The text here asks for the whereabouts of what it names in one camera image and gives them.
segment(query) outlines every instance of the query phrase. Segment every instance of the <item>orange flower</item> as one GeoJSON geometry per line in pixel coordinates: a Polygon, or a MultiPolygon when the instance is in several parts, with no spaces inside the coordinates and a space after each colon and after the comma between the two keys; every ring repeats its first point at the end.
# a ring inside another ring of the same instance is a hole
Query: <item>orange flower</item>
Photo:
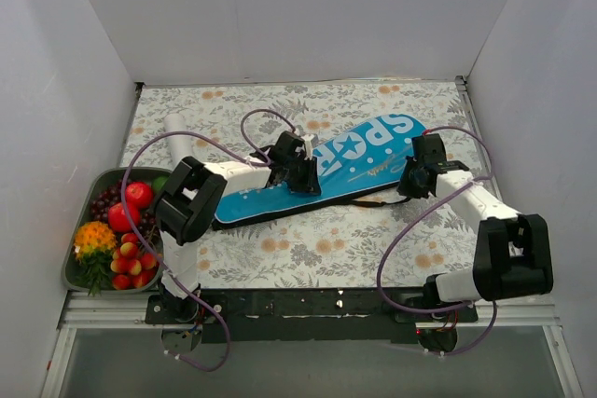
{"type": "Polygon", "coordinates": [[[207,270],[209,269],[211,263],[207,260],[202,260],[199,263],[197,263],[197,268],[199,268],[199,270],[207,270]]]}
{"type": "Polygon", "coordinates": [[[266,238],[261,242],[261,250],[271,254],[276,250],[276,241],[273,238],[266,238]]]}
{"type": "Polygon", "coordinates": [[[414,259],[414,263],[422,269],[429,269],[431,267],[431,260],[427,255],[417,255],[414,259]]]}
{"type": "Polygon", "coordinates": [[[434,265],[441,265],[444,262],[444,255],[433,254],[433,256],[431,257],[431,261],[433,261],[434,265]]]}
{"type": "Polygon", "coordinates": [[[307,122],[307,128],[309,128],[310,130],[318,130],[319,122],[317,120],[310,120],[307,122]]]}
{"type": "Polygon", "coordinates": [[[329,254],[332,252],[332,243],[328,240],[319,240],[315,246],[315,249],[320,254],[329,254]]]}

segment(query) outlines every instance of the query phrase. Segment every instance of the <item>white cylinder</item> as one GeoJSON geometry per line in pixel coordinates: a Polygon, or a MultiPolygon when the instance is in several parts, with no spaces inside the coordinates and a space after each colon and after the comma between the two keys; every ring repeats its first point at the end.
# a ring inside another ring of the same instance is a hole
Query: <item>white cylinder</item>
{"type": "MultiPolygon", "coordinates": [[[[173,130],[187,130],[185,118],[180,114],[169,114],[164,118],[164,128],[166,132],[173,130]]],[[[193,146],[190,137],[187,135],[172,135],[166,137],[170,147],[170,156],[172,157],[173,168],[185,157],[193,155],[193,146]]]]}

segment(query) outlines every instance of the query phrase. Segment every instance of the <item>floral tablecloth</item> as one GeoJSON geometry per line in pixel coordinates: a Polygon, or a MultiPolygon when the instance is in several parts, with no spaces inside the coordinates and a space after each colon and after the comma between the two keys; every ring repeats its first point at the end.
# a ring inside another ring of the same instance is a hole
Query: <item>floral tablecloth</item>
{"type": "MultiPolygon", "coordinates": [[[[325,141],[371,117],[400,113],[427,128],[452,124],[468,128],[458,91],[451,82],[351,83],[288,86],[143,89],[126,143],[122,164],[149,138],[162,132],[163,118],[178,112],[190,129],[211,136],[239,154],[251,148],[239,131],[241,117],[269,107],[300,132],[325,141]]],[[[285,129],[282,121],[253,116],[247,131],[257,144],[272,144],[285,129]]],[[[457,131],[444,131],[448,158],[460,159],[472,172],[481,171],[474,143],[457,131]]],[[[194,145],[203,161],[227,157],[203,141],[194,145]]],[[[142,155],[140,166],[172,168],[167,144],[161,141],[142,155]]],[[[389,190],[368,200],[396,200],[389,190]]],[[[202,287],[372,287],[378,263],[390,241],[430,200],[367,209],[328,207],[264,224],[208,231],[197,243],[197,269],[202,287]]],[[[384,270],[387,286],[418,286],[439,272],[469,267],[475,234],[448,207],[416,226],[390,256],[384,270]]]]}

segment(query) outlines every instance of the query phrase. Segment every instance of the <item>lime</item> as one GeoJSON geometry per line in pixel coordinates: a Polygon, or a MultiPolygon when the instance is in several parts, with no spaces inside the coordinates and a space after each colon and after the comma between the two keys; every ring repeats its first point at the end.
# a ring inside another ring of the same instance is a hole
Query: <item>lime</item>
{"type": "Polygon", "coordinates": [[[157,195],[160,190],[164,188],[164,184],[168,180],[168,176],[160,176],[156,177],[153,182],[151,183],[151,189],[153,190],[154,194],[157,195]]]}

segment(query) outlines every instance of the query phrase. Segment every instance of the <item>white backdrop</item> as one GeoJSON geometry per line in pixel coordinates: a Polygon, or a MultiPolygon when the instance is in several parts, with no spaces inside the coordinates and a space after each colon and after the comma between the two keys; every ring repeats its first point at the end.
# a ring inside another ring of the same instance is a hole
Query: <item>white backdrop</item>
{"type": "Polygon", "coordinates": [[[0,0],[0,396],[41,391],[60,279],[93,178],[114,167],[134,84],[88,0],[0,0]]]}
{"type": "Polygon", "coordinates": [[[135,81],[467,75],[506,0],[90,0],[135,81]]]}
{"type": "Polygon", "coordinates": [[[548,221],[557,309],[597,396],[597,0],[508,0],[470,76],[508,201],[548,221]]]}

